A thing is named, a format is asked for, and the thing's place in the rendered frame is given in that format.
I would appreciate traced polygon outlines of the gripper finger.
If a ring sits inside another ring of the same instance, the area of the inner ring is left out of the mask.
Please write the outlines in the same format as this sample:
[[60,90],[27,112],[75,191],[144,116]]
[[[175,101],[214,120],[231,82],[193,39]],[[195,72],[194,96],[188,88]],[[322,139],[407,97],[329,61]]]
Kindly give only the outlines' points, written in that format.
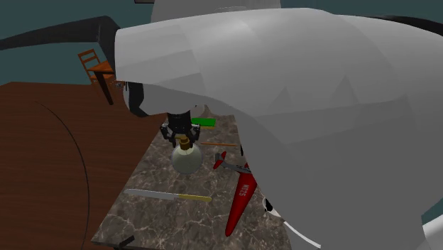
[[163,135],[163,138],[167,141],[169,141],[172,144],[172,147],[175,148],[176,147],[176,133],[174,131],[172,131],[169,126],[168,123],[163,123],[160,125],[160,132]]
[[187,137],[191,143],[199,140],[199,135],[201,131],[201,126],[199,124],[192,124],[191,129],[187,133]]

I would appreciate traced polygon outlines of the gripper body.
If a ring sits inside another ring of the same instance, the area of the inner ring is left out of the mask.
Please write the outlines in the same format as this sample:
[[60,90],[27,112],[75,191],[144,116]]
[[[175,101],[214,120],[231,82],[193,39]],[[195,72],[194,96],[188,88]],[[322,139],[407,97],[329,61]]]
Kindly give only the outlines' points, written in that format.
[[190,111],[182,114],[168,113],[168,128],[176,134],[187,135],[192,128]]

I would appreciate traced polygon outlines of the green flat block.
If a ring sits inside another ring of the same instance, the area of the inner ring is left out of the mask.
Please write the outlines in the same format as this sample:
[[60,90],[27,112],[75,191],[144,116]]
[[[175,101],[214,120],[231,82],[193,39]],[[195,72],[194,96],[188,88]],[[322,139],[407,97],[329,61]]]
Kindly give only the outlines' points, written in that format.
[[214,128],[216,124],[216,119],[195,117],[191,118],[191,122],[193,124],[200,125],[201,127]]

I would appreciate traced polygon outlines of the round glass bottle gold cap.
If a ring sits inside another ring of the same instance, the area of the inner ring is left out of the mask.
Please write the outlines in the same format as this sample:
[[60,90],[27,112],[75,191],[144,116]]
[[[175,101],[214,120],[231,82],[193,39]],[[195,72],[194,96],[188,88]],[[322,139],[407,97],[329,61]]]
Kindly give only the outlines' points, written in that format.
[[173,168],[180,174],[193,174],[202,166],[202,152],[187,136],[178,136],[171,154]]

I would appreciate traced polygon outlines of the red toy airplane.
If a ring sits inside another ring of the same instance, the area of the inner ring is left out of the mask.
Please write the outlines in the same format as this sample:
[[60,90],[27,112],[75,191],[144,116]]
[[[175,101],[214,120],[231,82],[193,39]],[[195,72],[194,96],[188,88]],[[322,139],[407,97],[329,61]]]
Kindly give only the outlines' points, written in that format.
[[257,188],[257,182],[247,162],[245,162],[243,165],[227,163],[225,161],[226,151],[223,153],[216,153],[214,158],[215,163],[213,169],[217,169],[219,166],[222,166],[223,168],[228,168],[239,173],[239,179],[234,192],[234,198],[225,229],[225,236],[229,237],[235,230],[235,227],[241,219],[244,210],[253,197],[253,194]]

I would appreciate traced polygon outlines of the black and white round object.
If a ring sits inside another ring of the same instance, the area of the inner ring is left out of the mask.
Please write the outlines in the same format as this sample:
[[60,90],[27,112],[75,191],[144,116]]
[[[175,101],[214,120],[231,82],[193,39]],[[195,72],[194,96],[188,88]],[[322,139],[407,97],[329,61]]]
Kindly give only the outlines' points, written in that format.
[[280,214],[275,210],[275,208],[272,206],[272,204],[268,201],[268,199],[266,197],[263,198],[262,204],[263,204],[264,210],[267,213],[269,213],[275,217],[280,217]]

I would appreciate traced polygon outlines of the wooden chair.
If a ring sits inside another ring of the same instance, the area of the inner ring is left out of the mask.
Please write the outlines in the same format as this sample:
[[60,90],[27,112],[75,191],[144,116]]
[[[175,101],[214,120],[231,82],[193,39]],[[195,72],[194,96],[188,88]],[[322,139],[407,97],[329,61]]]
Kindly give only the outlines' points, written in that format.
[[84,52],[79,53],[78,58],[82,63],[82,66],[92,84],[97,84],[98,80],[92,67],[99,66],[100,69],[108,69],[111,70],[110,64],[107,61],[101,61],[97,56],[94,49],[86,50]]

